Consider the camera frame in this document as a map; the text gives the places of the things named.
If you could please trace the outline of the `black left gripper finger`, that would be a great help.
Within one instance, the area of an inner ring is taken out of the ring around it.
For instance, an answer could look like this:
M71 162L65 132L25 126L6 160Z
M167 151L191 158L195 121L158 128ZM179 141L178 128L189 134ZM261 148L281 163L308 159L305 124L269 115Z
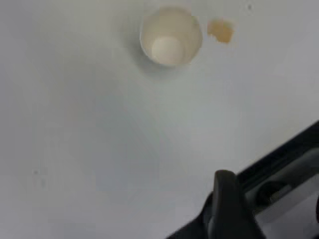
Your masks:
M236 175L218 170L200 214L169 239L263 239Z

